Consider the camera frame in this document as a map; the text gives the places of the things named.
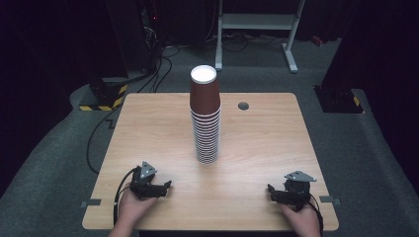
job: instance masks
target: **dark background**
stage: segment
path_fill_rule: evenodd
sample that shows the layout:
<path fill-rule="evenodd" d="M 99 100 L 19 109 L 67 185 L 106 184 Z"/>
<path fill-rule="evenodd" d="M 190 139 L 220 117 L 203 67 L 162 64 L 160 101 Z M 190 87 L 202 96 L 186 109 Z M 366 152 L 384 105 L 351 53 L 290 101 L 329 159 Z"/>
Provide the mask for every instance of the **dark background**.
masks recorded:
<path fill-rule="evenodd" d="M 280 2 L 224 1 L 224 9 L 249 13 L 293 11 L 295 1 Z M 203 43 L 214 2 L 167 0 L 166 4 L 161 11 L 167 14 L 160 22 L 166 37 Z M 91 14 L 106 21 L 106 9 L 96 10 Z M 379 4 L 308 0 L 296 34 L 297 40 L 310 40 L 312 36 L 324 41 L 343 38 L 325 83 L 337 90 L 365 90 L 387 143 L 417 192 L 418 10 L 418 3 L 409 0 L 384 0 Z M 182 12 L 182 18 L 176 17 L 177 11 Z M 32 149 L 72 110 L 70 94 L 88 83 L 86 68 L 75 50 L 80 45 L 72 35 L 85 36 L 74 32 L 71 19 L 64 0 L 3 1 L 0 5 L 1 194 Z"/>

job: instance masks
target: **gray carpet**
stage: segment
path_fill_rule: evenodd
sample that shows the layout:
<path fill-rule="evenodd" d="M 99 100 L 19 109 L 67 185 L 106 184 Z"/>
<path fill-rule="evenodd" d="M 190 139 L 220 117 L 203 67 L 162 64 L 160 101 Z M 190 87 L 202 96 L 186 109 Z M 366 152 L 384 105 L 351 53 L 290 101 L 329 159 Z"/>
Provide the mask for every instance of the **gray carpet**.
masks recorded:
<path fill-rule="evenodd" d="M 324 236 L 419 236 L 419 201 L 382 137 L 362 90 L 354 90 L 366 110 L 361 115 L 325 114 L 313 91 L 321 84 L 339 41 L 318 47 L 296 41 L 297 74 L 290 74 L 279 44 L 250 44 L 239 52 L 224 51 L 218 73 L 221 92 L 295 93 L 330 195 L 342 204 L 335 209 L 340 227 Z M 231 50 L 242 44 L 226 43 Z M 159 92 L 189 92 L 190 71 L 214 63 L 213 49 L 169 48 L 173 68 Z M 160 78 L 168 70 L 163 60 Z M 146 80 L 129 84 L 136 92 Z M 150 85 L 144 88 L 148 93 Z M 69 101 L 71 114 L 33 150 L 0 200 L 0 236 L 106 236 L 109 231 L 85 230 L 80 207 L 96 182 L 86 163 L 91 132 L 108 113 L 81 112 L 78 103 L 87 85 Z M 119 111 L 110 116 L 118 120 Z M 93 167 L 100 169 L 113 130 L 103 122 L 90 144 Z M 233 233 L 215 233 L 233 235 Z M 241 233 L 241 236 L 282 236 L 281 233 Z M 190 236 L 206 233 L 143 233 L 144 236 Z"/>

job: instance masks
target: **wooden table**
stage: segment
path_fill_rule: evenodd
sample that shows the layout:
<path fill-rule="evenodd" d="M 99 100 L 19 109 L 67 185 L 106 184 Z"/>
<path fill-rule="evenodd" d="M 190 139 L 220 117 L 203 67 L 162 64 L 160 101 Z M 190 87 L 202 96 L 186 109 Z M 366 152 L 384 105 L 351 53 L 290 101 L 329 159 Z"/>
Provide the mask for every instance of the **wooden table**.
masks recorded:
<path fill-rule="evenodd" d="M 112 229 L 114 197 L 124 175 L 147 161 L 171 180 L 167 197 L 137 224 L 142 230 L 291 230 L 267 185 L 283 190 L 296 170 L 317 179 L 310 192 L 319 201 L 324 230 L 338 228 L 298 102 L 289 93 L 221 93 L 218 159 L 196 159 L 188 93 L 126 96 L 83 220 L 86 229 Z M 246 102 L 249 109 L 238 109 Z"/>

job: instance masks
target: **cup rim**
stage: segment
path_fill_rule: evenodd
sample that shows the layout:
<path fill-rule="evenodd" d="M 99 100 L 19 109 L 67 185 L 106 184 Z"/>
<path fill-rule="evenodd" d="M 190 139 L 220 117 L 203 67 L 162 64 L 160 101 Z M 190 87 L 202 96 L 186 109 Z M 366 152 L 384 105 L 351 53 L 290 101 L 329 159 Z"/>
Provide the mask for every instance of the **cup rim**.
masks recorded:
<path fill-rule="evenodd" d="M 200 70 L 200 69 L 209 69 L 209 71 L 211 71 L 213 73 L 213 77 L 210 78 L 209 80 L 206 80 L 206 81 L 200 81 L 199 79 L 195 78 L 194 77 L 194 72 L 196 72 L 197 70 Z M 191 78 L 197 84 L 206 85 L 206 84 L 209 84 L 209 83 L 213 82 L 216 79 L 216 70 L 215 70 L 215 68 L 213 68 L 209 65 L 196 66 L 191 70 Z"/>
<path fill-rule="evenodd" d="M 200 115 L 200 114 L 198 114 L 198 113 L 195 113 L 195 112 L 192 110 L 191 106 L 189 106 L 189 109 L 191 110 L 191 113 L 192 113 L 194 116 L 196 116 L 196 117 L 198 117 L 198 118 L 200 118 L 200 117 L 204 117 L 203 119 L 205 119 L 206 117 L 212 117 L 212 116 L 214 116 L 215 114 L 219 113 L 219 112 L 221 111 L 221 105 L 219 105 L 219 108 L 218 108 L 218 110 L 216 110 L 216 112 L 214 112 L 214 113 L 212 113 L 212 114 L 210 114 L 210 115 Z"/>

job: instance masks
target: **metal stand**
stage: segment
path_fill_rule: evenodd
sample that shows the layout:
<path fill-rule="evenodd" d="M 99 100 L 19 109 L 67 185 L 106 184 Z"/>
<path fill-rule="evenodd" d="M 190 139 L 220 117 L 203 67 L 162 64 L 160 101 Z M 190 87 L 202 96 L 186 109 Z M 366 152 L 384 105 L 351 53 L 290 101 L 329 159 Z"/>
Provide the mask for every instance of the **metal stand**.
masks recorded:
<path fill-rule="evenodd" d="M 283 49 L 287 62 L 292 73 L 297 73 L 291 47 L 301 17 L 302 8 L 305 0 L 299 0 L 296 13 L 294 15 L 274 15 L 274 14 L 223 14 L 222 0 L 219 0 L 218 9 L 218 37 L 215 53 L 215 69 L 222 70 L 222 30 L 223 29 L 252 29 L 252 30 L 288 30 L 290 31 L 289 41 L 283 43 Z"/>

